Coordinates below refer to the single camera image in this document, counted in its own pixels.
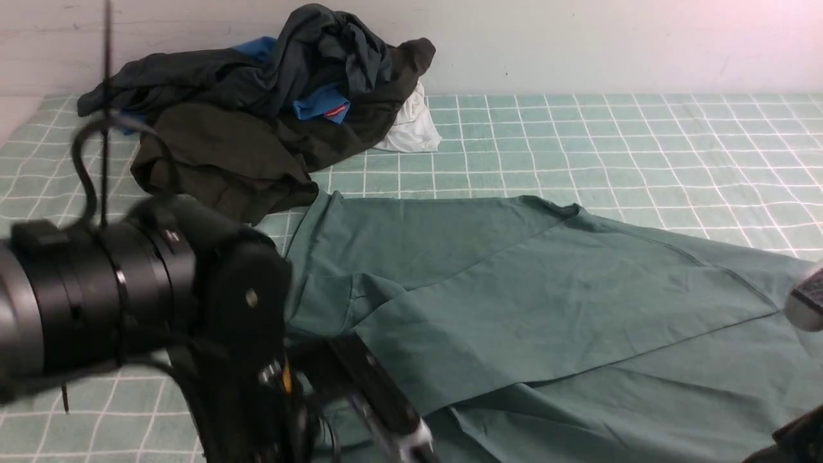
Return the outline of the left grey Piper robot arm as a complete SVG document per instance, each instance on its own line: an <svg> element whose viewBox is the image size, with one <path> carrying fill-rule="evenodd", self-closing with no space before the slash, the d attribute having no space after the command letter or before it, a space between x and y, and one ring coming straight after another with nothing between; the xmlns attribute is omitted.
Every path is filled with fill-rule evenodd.
<svg viewBox="0 0 823 463"><path fill-rule="evenodd" d="M19 222L2 240L2 404L155 367L182 391L207 461L305 462L291 282L266 234L185 197L150 197L99 228Z"/></svg>

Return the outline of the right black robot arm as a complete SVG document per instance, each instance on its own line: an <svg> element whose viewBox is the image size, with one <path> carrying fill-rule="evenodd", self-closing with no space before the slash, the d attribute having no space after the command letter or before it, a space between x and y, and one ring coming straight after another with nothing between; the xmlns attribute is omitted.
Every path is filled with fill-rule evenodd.
<svg viewBox="0 0 823 463"><path fill-rule="evenodd" d="M822 406L803 414L772 434L773 445L750 454L744 462L821 462Z"/></svg>

